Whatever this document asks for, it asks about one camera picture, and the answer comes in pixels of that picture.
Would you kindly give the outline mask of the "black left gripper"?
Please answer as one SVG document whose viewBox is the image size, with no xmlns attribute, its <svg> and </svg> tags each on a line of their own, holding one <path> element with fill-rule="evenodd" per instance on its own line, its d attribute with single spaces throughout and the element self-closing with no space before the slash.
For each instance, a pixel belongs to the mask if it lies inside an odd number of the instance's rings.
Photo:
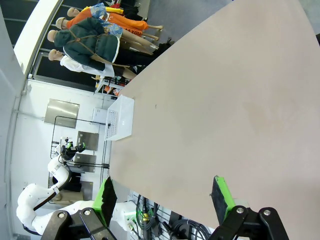
<svg viewBox="0 0 320 240">
<path fill-rule="evenodd" d="M 65 146 L 61 148 L 61 157 L 64 160 L 72 160 L 76 152 L 83 152 L 86 149 L 86 144 L 84 142 L 78 144 L 76 147 L 73 146 L 73 142 L 67 142 Z"/>
</svg>

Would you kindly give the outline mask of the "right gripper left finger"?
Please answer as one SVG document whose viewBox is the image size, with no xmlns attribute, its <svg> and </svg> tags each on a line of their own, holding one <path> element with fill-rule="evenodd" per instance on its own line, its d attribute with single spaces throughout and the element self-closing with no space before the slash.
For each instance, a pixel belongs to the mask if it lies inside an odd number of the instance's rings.
<svg viewBox="0 0 320 240">
<path fill-rule="evenodd" d="M 42 240 L 115 240 L 109 229 L 117 202 L 117 195 L 110 177 L 104 180 L 92 205 L 53 212 Z"/>
</svg>

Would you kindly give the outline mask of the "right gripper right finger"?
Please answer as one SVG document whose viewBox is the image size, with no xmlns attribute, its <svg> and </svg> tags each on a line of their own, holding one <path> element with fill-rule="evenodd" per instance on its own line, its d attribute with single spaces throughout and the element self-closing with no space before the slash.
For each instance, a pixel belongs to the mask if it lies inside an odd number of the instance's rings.
<svg viewBox="0 0 320 240">
<path fill-rule="evenodd" d="M 213 178 L 211 198 L 219 226 L 210 240 L 288 240 L 288 234 L 276 209 L 263 207 L 258 212 L 236 205 L 225 179 Z"/>
</svg>

